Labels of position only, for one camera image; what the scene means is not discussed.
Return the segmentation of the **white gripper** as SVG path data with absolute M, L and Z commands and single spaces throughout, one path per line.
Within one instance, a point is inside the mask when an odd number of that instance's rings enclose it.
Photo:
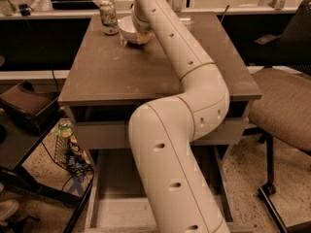
M 147 44 L 153 38 L 153 31 L 145 13 L 138 4 L 133 4 L 131 7 L 131 17 L 134 27 L 139 32 L 137 33 L 137 44 Z

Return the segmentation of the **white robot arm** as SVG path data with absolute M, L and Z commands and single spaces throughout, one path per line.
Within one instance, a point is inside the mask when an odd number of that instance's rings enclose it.
M 129 142 L 159 233 L 230 233 L 190 143 L 225 119 L 229 92 L 212 58 L 166 0 L 135 0 L 155 32 L 183 92 L 140 106 Z

